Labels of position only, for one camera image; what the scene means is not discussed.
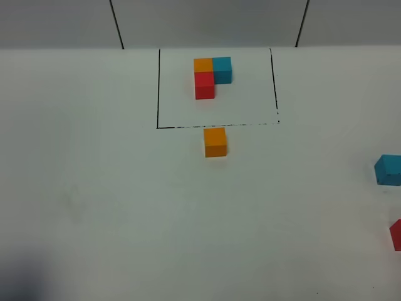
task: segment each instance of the blue cube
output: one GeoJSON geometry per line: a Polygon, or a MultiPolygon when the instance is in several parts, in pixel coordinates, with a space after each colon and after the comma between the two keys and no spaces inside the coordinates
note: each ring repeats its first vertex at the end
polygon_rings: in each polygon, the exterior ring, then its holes
{"type": "Polygon", "coordinates": [[[231,58],[213,58],[214,83],[232,83],[231,58]]]}
{"type": "Polygon", "coordinates": [[[401,156],[382,155],[375,164],[376,180],[379,185],[401,185],[401,156]]]}

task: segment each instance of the white surface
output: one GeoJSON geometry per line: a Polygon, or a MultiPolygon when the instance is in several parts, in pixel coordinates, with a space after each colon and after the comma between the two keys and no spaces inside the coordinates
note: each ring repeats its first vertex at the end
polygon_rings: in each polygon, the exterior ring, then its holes
{"type": "Polygon", "coordinates": [[[120,48],[108,0],[2,0],[0,48],[120,48]]]}
{"type": "Polygon", "coordinates": [[[269,48],[162,50],[159,127],[277,124],[269,48]],[[194,58],[230,56],[233,81],[195,99],[194,58]]]}
{"type": "Polygon", "coordinates": [[[294,46],[306,0],[113,0],[126,48],[294,46]]]}
{"type": "Polygon", "coordinates": [[[398,0],[311,0],[299,46],[399,45],[398,0]]]}
{"type": "Polygon", "coordinates": [[[223,160],[155,129],[157,50],[0,58],[1,243],[50,245],[71,300],[399,300],[400,48],[273,49],[281,124],[223,160]]]}

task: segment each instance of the white table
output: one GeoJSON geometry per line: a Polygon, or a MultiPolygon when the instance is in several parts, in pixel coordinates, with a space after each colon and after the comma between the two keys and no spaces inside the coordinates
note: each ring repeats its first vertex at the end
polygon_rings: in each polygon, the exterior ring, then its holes
{"type": "Polygon", "coordinates": [[[280,124],[227,127],[222,159],[156,129],[158,50],[0,52],[1,254],[45,254],[58,300],[399,300],[373,165],[400,50],[273,48],[280,124]]]}

